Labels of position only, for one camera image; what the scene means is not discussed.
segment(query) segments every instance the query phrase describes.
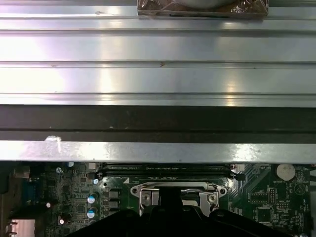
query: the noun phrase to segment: capacitor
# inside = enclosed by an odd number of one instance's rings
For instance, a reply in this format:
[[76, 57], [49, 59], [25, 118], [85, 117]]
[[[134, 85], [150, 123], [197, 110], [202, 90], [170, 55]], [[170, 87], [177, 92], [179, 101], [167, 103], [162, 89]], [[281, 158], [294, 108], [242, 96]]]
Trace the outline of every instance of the capacitor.
[[74, 165], [75, 165], [75, 163], [72, 162], [72, 161], [67, 163], [67, 166], [68, 166], [68, 167], [73, 167]]
[[65, 225], [71, 222], [71, 215], [69, 213], [62, 213], [59, 216], [59, 224]]
[[89, 219], [94, 218], [95, 215], [96, 215], [96, 213], [97, 213], [97, 211], [98, 211], [98, 209], [97, 209], [96, 207], [90, 208], [90, 209], [88, 210], [88, 212], [87, 212], [87, 217], [88, 217]]
[[99, 193], [95, 192], [89, 195], [88, 197], [88, 203], [93, 204], [95, 203], [95, 201], [97, 201], [99, 198]]
[[292, 164], [279, 164], [276, 168], [276, 174], [280, 179], [290, 181], [295, 177], [295, 167]]
[[58, 200], [56, 199], [53, 199], [53, 200], [50, 200], [50, 201], [47, 201], [45, 206], [47, 208], [52, 208], [54, 205], [56, 205], [58, 203]]

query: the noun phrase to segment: chip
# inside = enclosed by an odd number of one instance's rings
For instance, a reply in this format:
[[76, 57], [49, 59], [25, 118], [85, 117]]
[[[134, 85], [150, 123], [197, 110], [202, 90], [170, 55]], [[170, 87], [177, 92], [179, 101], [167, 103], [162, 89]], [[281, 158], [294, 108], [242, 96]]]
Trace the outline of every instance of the chip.
[[271, 222], [270, 208], [257, 208], [258, 222]]
[[84, 206], [82, 206], [82, 205], [77, 206], [77, 211], [84, 212]]

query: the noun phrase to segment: black component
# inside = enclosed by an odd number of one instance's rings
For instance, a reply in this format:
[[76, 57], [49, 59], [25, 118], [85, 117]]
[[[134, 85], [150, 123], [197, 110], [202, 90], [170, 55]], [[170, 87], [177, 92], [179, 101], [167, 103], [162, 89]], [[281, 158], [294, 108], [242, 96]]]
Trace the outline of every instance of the black component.
[[196, 206], [183, 206], [179, 188], [162, 187], [159, 190], [161, 205], [145, 207], [140, 217], [135, 211], [117, 212], [74, 232], [68, 237], [88, 236], [90, 233], [102, 235], [104, 229], [120, 224], [116, 237], [151, 236], [200, 236], [201, 234], [226, 237], [291, 237], [226, 210], [215, 210], [209, 217], [204, 216]]
[[88, 179], [97, 179], [97, 173], [88, 173]]
[[43, 215], [45, 212], [50, 209], [50, 207], [47, 207], [47, 202], [38, 203], [38, 204], [32, 204], [28, 206], [21, 207], [17, 211], [13, 212], [10, 216], [10, 219], [25, 219], [25, 220], [33, 220], [41, 215]]
[[61, 213], [60, 219], [63, 220], [63, 222], [59, 222], [62, 225], [66, 225], [71, 222], [71, 215], [69, 213]]
[[83, 205], [78, 205], [77, 206], [77, 212], [84, 212], [84, 206]]
[[245, 179], [244, 174], [233, 173], [229, 165], [209, 164], [115, 164], [104, 163], [99, 174], [105, 176], [137, 176], [137, 177], [227, 177], [239, 181]]
[[161, 187], [159, 189], [159, 204], [166, 210], [179, 211], [183, 203], [181, 199], [181, 189], [173, 187]]

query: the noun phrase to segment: electrolytic capacitor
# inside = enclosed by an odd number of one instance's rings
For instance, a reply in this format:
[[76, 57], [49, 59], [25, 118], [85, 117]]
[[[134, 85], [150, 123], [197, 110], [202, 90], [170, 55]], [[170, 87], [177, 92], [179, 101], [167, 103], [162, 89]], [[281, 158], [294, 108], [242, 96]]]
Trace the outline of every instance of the electrolytic capacitor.
[[89, 219], [94, 218], [95, 215], [96, 215], [96, 213], [97, 213], [97, 211], [98, 211], [98, 209], [97, 209], [96, 207], [90, 208], [90, 209], [88, 210], [88, 212], [87, 212], [87, 217], [88, 217]]
[[99, 199], [99, 193], [92, 193], [92, 194], [89, 195], [87, 201], [88, 201], [88, 203], [93, 204], [98, 199]]
[[65, 225], [71, 222], [71, 215], [69, 213], [62, 213], [59, 216], [59, 224]]

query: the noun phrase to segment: aluminum panel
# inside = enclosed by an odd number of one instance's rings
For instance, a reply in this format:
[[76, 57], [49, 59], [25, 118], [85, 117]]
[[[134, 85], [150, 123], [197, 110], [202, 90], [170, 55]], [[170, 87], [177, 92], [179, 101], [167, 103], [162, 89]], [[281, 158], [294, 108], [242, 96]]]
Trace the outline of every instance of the aluminum panel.
[[1, 104], [316, 106], [316, 7], [246, 21], [14, 3], [0, 2]]
[[311, 164], [316, 145], [62, 142], [56, 138], [0, 141], [0, 149], [1, 160], [11, 161]]

